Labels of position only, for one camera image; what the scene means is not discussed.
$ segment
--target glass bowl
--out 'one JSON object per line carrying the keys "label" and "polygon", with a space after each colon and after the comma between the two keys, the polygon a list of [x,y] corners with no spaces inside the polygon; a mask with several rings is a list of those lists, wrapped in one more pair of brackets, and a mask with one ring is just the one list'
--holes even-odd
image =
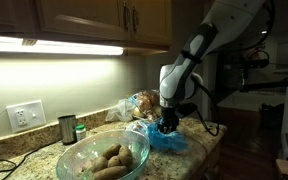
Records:
{"label": "glass bowl", "polygon": [[127,146],[133,155],[133,170],[120,178],[121,180],[133,180],[143,170],[150,144],[148,139],[139,132],[115,130],[98,133],[87,137],[70,148],[59,158],[56,165],[56,175],[60,180],[66,179],[92,179],[90,171],[84,171],[83,167],[100,156],[114,143]]}

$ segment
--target granite countertop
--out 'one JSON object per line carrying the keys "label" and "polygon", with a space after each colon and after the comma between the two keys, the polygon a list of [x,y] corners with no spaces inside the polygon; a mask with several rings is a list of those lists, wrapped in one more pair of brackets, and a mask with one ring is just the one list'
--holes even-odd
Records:
{"label": "granite countertop", "polygon": [[[114,122],[100,126],[87,132],[91,136],[98,132],[125,129],[130,122]],[[180,121],[178,131],[186,137],[190,149],[186,152],[175,153],[170,150],[156,150],[151,148],[147,164],[138,179],[188,179],[196,169],[201,166],[212,149],[218,144],[226,132],[225,126],[220,126],[217,137],[211,136],[205,131],[202,124],[192,118]],[[56,142],[29,155],[24,163],[16,169],[8,179],[57,179],[55,167],[61,154],[70,146],[63,146],[62,142]],[[10,159],[19,163],[24,155]],[[0,173],[3,179],[7,173]]]}

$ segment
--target cabinet handle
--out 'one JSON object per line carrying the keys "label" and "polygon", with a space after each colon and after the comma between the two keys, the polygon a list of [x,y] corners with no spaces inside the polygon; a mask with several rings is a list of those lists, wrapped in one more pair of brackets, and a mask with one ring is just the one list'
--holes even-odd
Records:
{"label": "cabinet handle", "polygon": [[123,3],[124,12],[123,12],[123,18],[124,18],[124,29],[125,31],[128,31],[130,26],[130,10],[127,6],[126,1]]}
{"label": "cabinet handle", "polygon": [[140,21],[139,21],[138,11],[135,9],[135,6],[133,6],[133,29],[134,29],[134,32],[137,32],[139,23],[140,23]]}

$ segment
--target electrical outlet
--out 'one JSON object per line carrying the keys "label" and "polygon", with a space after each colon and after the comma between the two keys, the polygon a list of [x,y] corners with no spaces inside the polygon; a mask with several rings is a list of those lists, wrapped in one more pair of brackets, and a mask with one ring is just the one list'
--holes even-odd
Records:
{"label": "electrical outlet", "polygon": [[6,106],[6,110],[14,133],[46,124],[41,100]]}

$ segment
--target under-cabinet light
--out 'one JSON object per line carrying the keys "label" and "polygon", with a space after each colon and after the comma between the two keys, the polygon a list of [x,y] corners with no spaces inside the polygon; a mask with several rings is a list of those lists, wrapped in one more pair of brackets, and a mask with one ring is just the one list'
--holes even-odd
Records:
{"label": "under-cabinet light", "polygon": [[115,46],[37,40],[32,46],[22,45],[23,39],[0,37],[0,52],[121,55],[123,48]]}

